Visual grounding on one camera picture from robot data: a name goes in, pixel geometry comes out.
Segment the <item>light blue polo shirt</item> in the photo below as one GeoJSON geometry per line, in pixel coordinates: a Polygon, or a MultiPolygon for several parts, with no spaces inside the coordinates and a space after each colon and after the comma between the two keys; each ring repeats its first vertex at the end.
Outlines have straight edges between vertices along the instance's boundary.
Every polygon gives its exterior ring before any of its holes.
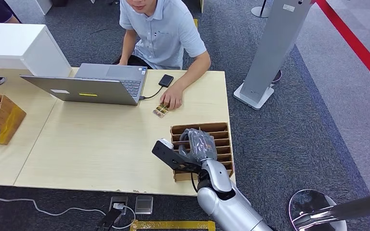
{"type": "Polygon", "coordinates": [[[154,69],[182,69],[184,48],[191,57],[206,51],[194,20],[181,0],[158,0],[152,16],[137,13],[120,1],[120,25],[135,30],[140,41],[133,55],[154,69]]]}

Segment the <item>yellow sticker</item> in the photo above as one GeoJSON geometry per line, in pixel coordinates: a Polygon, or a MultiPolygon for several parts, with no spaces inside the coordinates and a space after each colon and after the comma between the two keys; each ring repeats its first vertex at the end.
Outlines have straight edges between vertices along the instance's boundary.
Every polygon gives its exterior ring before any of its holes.
{"type": "Polygon", "coordinates": [[[98,96],[97,94],[92,94],[92,93],[79,93],[79,95],[84,95],[84,96],[98,96]]]}

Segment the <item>cardboard organizer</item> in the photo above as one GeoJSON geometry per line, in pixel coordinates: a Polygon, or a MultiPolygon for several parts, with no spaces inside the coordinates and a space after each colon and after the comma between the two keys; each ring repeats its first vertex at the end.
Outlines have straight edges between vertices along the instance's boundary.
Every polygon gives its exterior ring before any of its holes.
{"type": "MultiPolygon", "coordinates": [[[[208,124],[191,124],[191,125],[177,125],[171,127],[171,142],[174,146],[174,151],[178,152],[179,145],[183,144],[186,150],[190,150],[189,141],[179,141],[179,137],[187,128],[195,128],[209,133],[214,137],[216,151],[218,153],[218,161],[221,162],[229,176],[233,175],[234,166],[232,158],[232,146],[229,134],[229,128],[227,123],[208,123],[208,124]]],[[[198,175],[194,174],[194,180],[197,179],[198,175]]],[[[191,180],[190,173],[175,171],[173,172],[173,178],[175,181],[191,180]]]]}
{"type": "Polygon", "coordinates": [[[7,145],[26,113],[5,95],[0,95],[0,144],[7,145]]]}

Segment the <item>laptop keyboard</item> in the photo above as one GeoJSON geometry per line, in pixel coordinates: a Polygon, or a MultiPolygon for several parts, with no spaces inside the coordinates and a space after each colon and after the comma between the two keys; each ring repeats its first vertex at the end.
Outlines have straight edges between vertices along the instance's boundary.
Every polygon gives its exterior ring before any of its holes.
{"type": "Polygon", "coordinates": [[[125,89],[127,89],[128,93],[132,97],[136,97],[138,95],[138,90],[140,89],[140,83],[139,80],[119,80],[124,86],[125,89]]]}

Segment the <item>red barrier tape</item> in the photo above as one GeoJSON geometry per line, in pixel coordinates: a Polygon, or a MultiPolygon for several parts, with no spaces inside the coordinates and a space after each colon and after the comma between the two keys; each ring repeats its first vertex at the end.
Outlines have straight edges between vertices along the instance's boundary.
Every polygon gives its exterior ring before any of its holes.
{"type": "Polygon", "coordinates": [[[357,54],[358,58],[370,71],[370,52],[368,49],[359,41],[326,0],[316,0],[316,2],[355,54],[357,54]]]}

